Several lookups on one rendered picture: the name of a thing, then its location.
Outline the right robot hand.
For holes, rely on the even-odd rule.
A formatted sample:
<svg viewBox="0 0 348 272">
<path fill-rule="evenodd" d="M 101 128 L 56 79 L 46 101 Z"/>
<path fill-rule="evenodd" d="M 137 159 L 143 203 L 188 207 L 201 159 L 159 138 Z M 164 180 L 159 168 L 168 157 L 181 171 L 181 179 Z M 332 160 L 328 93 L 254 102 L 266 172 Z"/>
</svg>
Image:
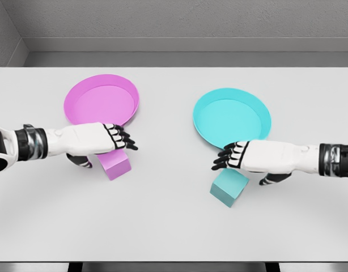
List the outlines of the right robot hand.
<svg viewBox="0 0 348 272">
<path fill-rule="evenodd" d="M 294 147 L 293 144 L 276 141 L 233 142 L 223 147 L 211 169 L 233 168 L 265 173 L 259 185 L 276 184 L 290 177 L 295 170 Z"/>
</svg>

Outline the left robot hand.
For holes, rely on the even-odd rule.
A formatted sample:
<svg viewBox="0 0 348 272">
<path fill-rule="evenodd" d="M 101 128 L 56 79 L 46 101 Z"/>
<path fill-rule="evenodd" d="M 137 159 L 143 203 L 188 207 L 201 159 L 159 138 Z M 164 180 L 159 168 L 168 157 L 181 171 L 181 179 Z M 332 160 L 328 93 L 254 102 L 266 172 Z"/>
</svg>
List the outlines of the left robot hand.
<svg viewBox="0 0 348 272">
<path fill-rule="evenodd" d="M 89 155 L 106 154 L 123 148 L 138 150 L 122 126 L 99 122 L 64 128 L 59 146 L 71 162 L 84 168 L 92 168 Z"/>
</svg>

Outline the cyan block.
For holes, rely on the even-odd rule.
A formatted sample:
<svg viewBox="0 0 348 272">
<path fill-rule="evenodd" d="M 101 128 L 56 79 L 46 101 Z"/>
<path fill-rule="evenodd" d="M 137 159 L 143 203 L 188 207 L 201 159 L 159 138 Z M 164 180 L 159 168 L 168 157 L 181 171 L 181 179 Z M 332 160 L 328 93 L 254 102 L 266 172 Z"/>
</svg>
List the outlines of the cyan block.
<svg viewBox="0 0 348 272">
<path fill-rule="evenodd" d="M 213 181 L 210 193 L 227 207 L 232 207 L 249 179 L 234 169 L 224 169 Z"/>
</svg>

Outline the pink plate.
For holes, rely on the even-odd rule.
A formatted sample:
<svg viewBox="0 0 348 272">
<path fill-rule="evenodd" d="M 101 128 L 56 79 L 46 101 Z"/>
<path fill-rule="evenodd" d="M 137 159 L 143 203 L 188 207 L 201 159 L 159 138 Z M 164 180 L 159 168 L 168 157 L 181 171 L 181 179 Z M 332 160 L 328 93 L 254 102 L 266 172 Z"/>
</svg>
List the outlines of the pink plate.
<svg viewBox="0 0 348 272">
<path fill-rule="evenodd" d="M 100 74 L 77 83 L 66 95 L 63 109 L 73 124 L 101 122 L 124 125 L 139 106 L 139 92 L 128 79 Z"/>
</svg>

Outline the cyan plate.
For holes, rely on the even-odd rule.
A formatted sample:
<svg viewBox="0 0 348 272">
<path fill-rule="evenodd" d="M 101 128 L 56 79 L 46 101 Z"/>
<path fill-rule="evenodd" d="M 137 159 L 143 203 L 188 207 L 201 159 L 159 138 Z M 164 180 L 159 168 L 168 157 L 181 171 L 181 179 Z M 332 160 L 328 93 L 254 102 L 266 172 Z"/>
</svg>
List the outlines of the cyan plate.
<svg viewBox="0 0 348 272">
<path fill-rule="evenodd" d="M 199 135 L 218 148 L 236 141 L 266 139 L 271 131 L 266 105 L 255 95 L 235 88 L 204 94 L 194 106 L 193 123 Z"/>
</svg>

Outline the pink block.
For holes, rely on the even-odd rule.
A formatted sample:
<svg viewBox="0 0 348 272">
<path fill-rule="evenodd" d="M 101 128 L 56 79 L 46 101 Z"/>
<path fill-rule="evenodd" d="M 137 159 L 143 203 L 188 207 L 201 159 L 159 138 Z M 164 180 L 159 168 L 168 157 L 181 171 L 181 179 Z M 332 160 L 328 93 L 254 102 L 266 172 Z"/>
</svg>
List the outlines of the pink block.
<svg viewBox="0 0 348 272">
<path fill-rule="evenodd" d="M 110 180 L 114 180 L 131 170 L 129 158 L 122 149 L 98 154 L 97 157 Z"/>
</svg>

